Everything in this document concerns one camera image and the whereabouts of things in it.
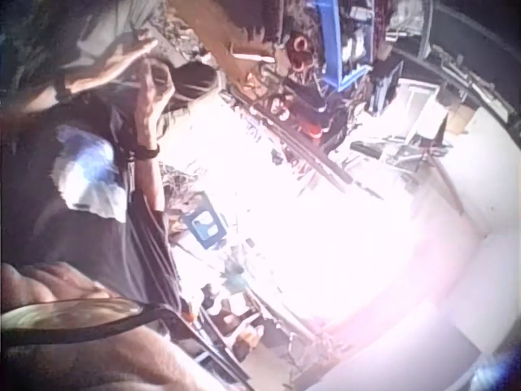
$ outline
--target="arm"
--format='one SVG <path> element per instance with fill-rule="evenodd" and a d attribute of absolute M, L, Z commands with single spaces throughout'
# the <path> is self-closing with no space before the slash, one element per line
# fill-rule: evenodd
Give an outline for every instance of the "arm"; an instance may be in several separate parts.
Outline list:
<path fill-rule="evenodd" d="M 139 39 L 139 43 L 129 51 L 124 52 L 123 47 L 118 46 L 92 67 L 66 74 L 65 88 L 75 95 L 107 84 L 120 76 L 138 57 L 148 53 L 157 44 L 156 40 L 144 35 Z M 0 132 L 3 133 L 4 128 L 12 129 L 12 125 L 30 118 L 32 114 L 52 108 L 58 103 L 56 95 L 54 82 L 20 92 L 13 102 L 0 109 Z"/>
<path fill-rule="evenodd" d="M 155 83 L 151 67 L 162 80 Z M 157 149 L 157 122 L 166 104 L 172 98 L 174 86 L 170 71 L 165 64 L 153 59 L 145 59 L 140 69 L 141 90 L 138 106 L 134 114 L 138 144 L 148 150 Z M 164 211 L 163 179 L 159 159 L 136 160 L 136 188 L 141 189 L 152 210 Z"/>

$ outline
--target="hand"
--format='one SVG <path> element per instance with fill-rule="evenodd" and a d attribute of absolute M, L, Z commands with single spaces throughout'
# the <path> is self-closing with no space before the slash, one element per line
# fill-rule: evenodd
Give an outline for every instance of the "hand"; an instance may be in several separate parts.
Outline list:
<path fill-rule="evenodd" d="M 73 93 L 103 86 L 120 76 L 136 59 L 149 53 L 156 45 L 157 40 L 150 38 L 147 33 L 138 36 L 138 43 L 129 49 L 123 45 L 116 46 L 102 56 L 101 60 L 91 68 L 79 74 L 66 77 L 66 87 Z"/>
<path fill-rule="evenodd" d="M 175 92 L 169 67 L 157 59 L 144 59 L 139 69 L 141 90 L 134 120 L 138 143 L 148 149 L 156 149 L 157 122 Z"/>

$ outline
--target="black wristband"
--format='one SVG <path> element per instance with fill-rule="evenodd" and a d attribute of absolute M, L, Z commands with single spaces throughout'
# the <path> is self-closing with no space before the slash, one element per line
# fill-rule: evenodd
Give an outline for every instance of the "black wristband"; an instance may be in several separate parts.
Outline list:
<path fill-rule="evenodd" d="M 150 160 L 155 159 L 160 154 L 160 146 L 156 149 L 147 149 L 143 145 L 137 145 L 134 148 L 134 159 L 136 160 Z"/>
<path fill-rule="evenodd" d="M 72 92 L 65 86 L 65 74 L 61 73 L 55 78 L 56 100 L 60 103 L 68 103 L 72 100 Z"/>

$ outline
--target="dark t-shirt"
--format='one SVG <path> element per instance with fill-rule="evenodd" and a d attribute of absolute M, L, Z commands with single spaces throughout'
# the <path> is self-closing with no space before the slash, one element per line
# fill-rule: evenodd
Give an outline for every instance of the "dark t-shirt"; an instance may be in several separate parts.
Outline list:
<path fill-rule="evenodd" d="M 89 113 L 56 109 L 2 146 L 2 262 L 64 261 L 123 297 L 178 309 L 164 216 L 130 192 L 107 116 Z"/>

